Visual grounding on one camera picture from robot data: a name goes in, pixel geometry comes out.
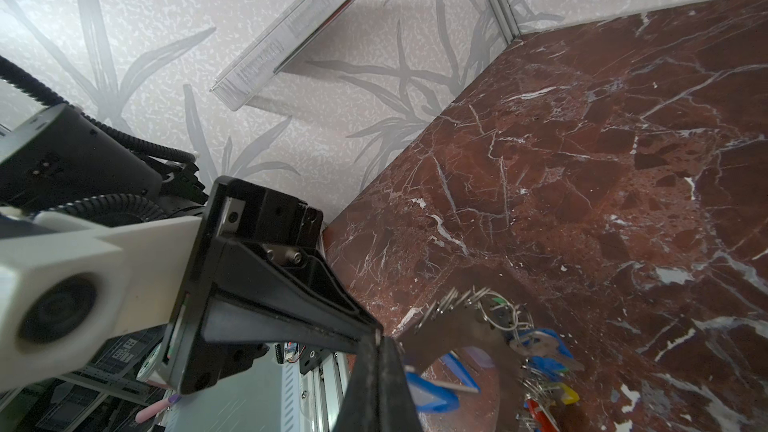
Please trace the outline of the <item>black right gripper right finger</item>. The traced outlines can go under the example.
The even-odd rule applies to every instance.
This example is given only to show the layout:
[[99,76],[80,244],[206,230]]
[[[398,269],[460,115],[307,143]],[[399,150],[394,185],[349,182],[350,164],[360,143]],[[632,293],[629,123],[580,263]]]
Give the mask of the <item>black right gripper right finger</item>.
[[398,347],[389,337],[379,346],[379,430],[422,431]]

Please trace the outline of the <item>steel key ring disc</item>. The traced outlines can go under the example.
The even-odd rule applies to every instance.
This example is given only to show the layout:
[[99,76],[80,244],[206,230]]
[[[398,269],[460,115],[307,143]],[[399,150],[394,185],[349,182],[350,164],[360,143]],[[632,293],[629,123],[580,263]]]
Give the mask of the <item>steel key ring disc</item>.
[[563,374],[583,370],[559,335],[535,326],[522,305],[489,287],[450,289],[397,339],[406,373],[479,387],[461,359],[494,368],[506,394],[499,431],[558,431],[554,408],[577,402]]

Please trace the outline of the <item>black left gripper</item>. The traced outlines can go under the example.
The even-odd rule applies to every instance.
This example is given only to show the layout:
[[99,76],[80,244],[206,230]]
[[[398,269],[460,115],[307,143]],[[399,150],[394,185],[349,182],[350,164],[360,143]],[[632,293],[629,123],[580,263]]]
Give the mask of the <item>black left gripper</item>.
[[[214,181],[162,342],[159,375],[172,389],[189,395],[245,372],[271,342],[354,353],[382,330],[314,249],[322,224],[297,197]],[[301,261],[275,262],[278,247]]]

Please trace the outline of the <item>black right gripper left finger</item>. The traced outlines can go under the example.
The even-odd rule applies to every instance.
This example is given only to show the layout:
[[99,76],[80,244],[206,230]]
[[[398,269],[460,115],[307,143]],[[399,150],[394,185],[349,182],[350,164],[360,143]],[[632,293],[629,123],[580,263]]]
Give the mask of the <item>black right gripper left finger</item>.
[[379,424],[379,346],[381,332],[364,337],[359,343],[352,375],[334,431],[373,432]]

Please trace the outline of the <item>blue key tag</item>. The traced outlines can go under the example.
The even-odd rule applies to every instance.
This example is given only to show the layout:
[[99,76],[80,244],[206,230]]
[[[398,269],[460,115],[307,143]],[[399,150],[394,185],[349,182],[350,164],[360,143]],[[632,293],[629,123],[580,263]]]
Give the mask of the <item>blue key tag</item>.
[[478,394],[478,387],[430,381],[407,372],[408,388],[416,410],[426,414],[449,413],[460,407],[461,394]]

